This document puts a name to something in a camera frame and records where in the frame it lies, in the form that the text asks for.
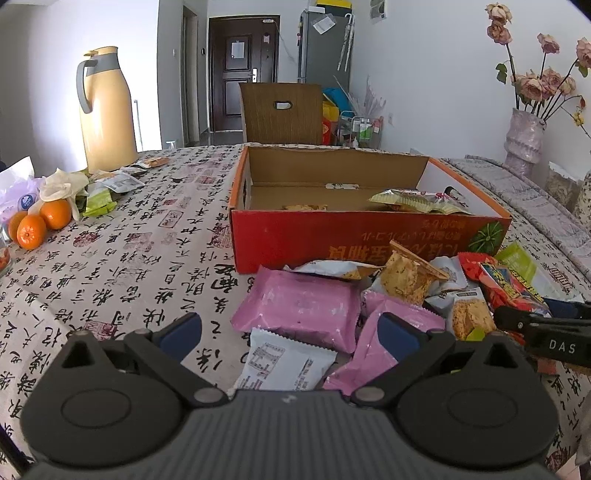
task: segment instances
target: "refrigerator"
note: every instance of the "refrigerator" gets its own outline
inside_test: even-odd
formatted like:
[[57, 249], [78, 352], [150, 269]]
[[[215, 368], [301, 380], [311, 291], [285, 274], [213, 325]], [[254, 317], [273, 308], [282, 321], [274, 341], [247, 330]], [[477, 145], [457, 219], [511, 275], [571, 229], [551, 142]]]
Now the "refrigerator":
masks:
[[301, 15], [298, 82], [317, 83], [323, 89], [338, 88], [336, 76], [348, 92], [351, 62], [349, 60], [348, 71], [345, 71], [347, 50], [340, 71], [337, 70], [348, 19], [335, 15], [336, 25], [321, 35], [314, 28], [314, 23], [323, 17], [324, 14], [307, 11]]

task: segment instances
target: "floor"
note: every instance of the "floor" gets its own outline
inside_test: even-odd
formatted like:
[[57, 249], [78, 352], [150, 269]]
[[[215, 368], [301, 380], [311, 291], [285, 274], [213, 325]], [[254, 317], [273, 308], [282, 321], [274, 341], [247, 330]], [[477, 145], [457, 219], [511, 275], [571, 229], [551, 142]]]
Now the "floor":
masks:
[[236, 145], [244, 143], [240, 132], [204, 132], [199, 139], [199, 145]]

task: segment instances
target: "pink rose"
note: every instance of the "pink rose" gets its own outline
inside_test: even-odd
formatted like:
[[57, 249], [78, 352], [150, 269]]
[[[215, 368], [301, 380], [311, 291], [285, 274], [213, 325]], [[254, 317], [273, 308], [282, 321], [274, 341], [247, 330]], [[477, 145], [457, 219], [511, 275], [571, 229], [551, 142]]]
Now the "pink rose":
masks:
[[555, 72], [551, 67], [548, 67], [542, 72], [542, 78], [540, 80], [548, 86], [552, 92], [552, 96], [558, 91], [558, 87], [562, 83], [560, 73]]
[[511, 23], [511, 19], [513, 19], [511, 10], [506, 5], [489, 4], [485, 10], [488, 13], [489, 20], [499, 22], [502, 25], [505, 25], [507, 22]]
[[567, 96], [573, 93], [577, 89], [577, 84], [572, 77], [566, 77], [564, 83], [560, 86], [560, 92], [562, 95]]
[[585, 37], [577, 42], [577, 58], [583, 67], [591, 68], [591, 42]]
[[497, 22], [496, 20], [492, 21], [491, 26], [486, 29], [486, 33], [495, 41], [495, 43], [499, 43], [501, 45], [507, 45], [508, 43], [511, 43], [511, 40], [513, 40], [509, 30], [507, 30], [502, 23]]
[[527, 79], [524, 81], [521, 85], [520, 93], [534, 102], [541, 102], [544, 99], [544, 88], [538, 79]]
[[538, 41], [540, 45], [542, 45], [542, 51], [544, 53], [559, 53], [560, 52], [560, 45], [556, 42], [552, 35], [538, 35]]

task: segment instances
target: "orange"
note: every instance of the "orange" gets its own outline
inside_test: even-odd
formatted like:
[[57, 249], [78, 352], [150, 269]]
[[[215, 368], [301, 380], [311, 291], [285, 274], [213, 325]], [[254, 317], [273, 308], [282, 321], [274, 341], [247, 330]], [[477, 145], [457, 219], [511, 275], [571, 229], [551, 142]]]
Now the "orange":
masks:
[[27, 215], [18, 224], [17, 240], [21, 247], [34, 250], [45, 240], [47, 225], [41, 215]]
[[22, 212], [15, 213], [8, 221], [8, 236], [10, 236], [11, 240], [15, 243], [18, 242], [18, 240], [17, 240], [18, 224], [21, 223], [21, 220], [24, 219], [26, 216], [27, 216], [27, 211], [23, 210]]
[[44, 203], [39, 215], [43, 217], [48, 228], [61, 230], [72, 220], [72, 208], [67, 200], [54, 200]]

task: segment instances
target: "white snack package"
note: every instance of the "white snack package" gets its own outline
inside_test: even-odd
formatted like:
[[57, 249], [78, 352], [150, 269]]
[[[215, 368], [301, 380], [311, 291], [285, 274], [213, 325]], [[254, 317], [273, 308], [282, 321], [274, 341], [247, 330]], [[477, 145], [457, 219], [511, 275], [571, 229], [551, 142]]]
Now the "white snack package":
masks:
[[362, 280], [380, 268], [382, 267], [348, 260], [313, 260], [293, 270], [286, 265], [283, 270], [340, 278], [341, 280]]
[[246, 364], [228, 395], [236, 390], [313, 390], [335, 359], [336, 352], [326, 348], [253, 328]]
[[429, 262], [432, 266], [449, 275], [447, 281], [435, 281], [429, 287], [427, 296], [441, 295], [447, 291], [459, 291], [468, 288], [468, 280], [458, 257], [437, 257]]
[[96, 182], [107, 187], [109, 190], [113, 190], [115, 193], [131, 192], [131, 190], [145, 186], [143, 181], [139, 181], [123, 172], [117, 173], [114, 177], [106, 177]]

